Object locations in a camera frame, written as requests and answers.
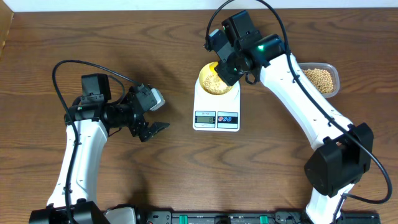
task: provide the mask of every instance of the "wooden table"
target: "wooden table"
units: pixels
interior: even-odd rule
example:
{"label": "wooden table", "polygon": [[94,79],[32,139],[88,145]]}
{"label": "wooden table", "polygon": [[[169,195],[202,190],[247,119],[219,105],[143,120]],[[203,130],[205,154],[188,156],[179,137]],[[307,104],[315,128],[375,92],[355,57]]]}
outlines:
{"label": "wooden table", "polygon": [[[220,22],[237,11],[222,11]],[[373,151],[398,183],[398,9],[278,10],[299,62],[327,62],[340,74],[330,102],[374,132]],[[150,83],[166,105],[148,113],[169,129],[141,143],[127,129],[108,139],[98,177],[101,209],[130,202],[174,210],[303,209],[311,185],[303,166],[313,151],[282,103],[262,85],[242,82],[238,133],[192,129],[193,88],[202,66],[217,60],[202,47],[213,11],[17,13],[0,61],[0,219],[26,223],[45,208],[66,145],[64,110],[51,80],[53,66],[80,59]],[[264,35],[279,26],[250,11]],[[99,72],[65,65],[58,84],[68,104],[81,94],[80,76]],[[121,94],[111,81],[114,99]],[[398,191],[388,203],[348,199],[345,210],[370,210],[396,223]],[[382,198],[386,184],[372,163],[352,190]]]}

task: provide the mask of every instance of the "white backdrop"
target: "white backdrop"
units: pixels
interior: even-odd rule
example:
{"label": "white backdrop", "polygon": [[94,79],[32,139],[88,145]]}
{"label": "white backdrop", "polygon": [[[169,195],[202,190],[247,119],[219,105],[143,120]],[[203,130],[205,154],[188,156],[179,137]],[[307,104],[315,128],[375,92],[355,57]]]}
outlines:
{"label": "white backdrop", "polygon": [[[274,8],[398,7],[398,0],[266,0]],[[4,0],[14,12],[216,9],[225,0]],[[227,9],[262,8],[237,0]]]}

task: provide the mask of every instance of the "plastic tray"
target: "plastic tray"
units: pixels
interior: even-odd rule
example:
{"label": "plastic tray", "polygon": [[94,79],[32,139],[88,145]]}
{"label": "plastic tray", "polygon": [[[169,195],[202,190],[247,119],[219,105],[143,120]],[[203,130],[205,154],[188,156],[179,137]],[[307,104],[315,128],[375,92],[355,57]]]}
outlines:
{"label": "plastic tray", "polygon": [[331,75],[331,80],[333,82],[333,92],[332,93],[325,93],[322,94],[323,97],[329,98],[332,96],[335,96],[339,89],[340,89],[340,79],[338,78],[338,73],[337,70],[334,66],[328,64],[328,63],[299,63],[298,64],[302,70],[307,70],[307,69],[324,69],[328,71]]}

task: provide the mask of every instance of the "bowl of beans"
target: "bowl of beans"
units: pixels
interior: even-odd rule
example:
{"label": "bowl of beans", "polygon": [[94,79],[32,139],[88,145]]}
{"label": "bowl of beans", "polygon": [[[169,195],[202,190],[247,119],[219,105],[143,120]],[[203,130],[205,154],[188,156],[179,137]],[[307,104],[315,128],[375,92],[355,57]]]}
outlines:
{"label": "bowl of beans", "polygon": [[298,65],[323,97],[329,98],[338,93],[340,80],[334,66],[328,63],[299,63]]}

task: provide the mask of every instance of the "digital scale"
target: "digital scale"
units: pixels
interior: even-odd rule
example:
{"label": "digital scale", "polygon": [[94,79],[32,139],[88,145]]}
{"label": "digital scale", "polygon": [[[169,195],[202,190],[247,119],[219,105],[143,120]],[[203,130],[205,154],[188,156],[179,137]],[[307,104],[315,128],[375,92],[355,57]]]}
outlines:
{"label": "digital scale", "polygon": [[239,131],[241,122],[241,86],[236,82],[222,95],[203,89],[201,75],[211,72],[210,64],[203,67],[195,85],[193,128],[198,131]]}

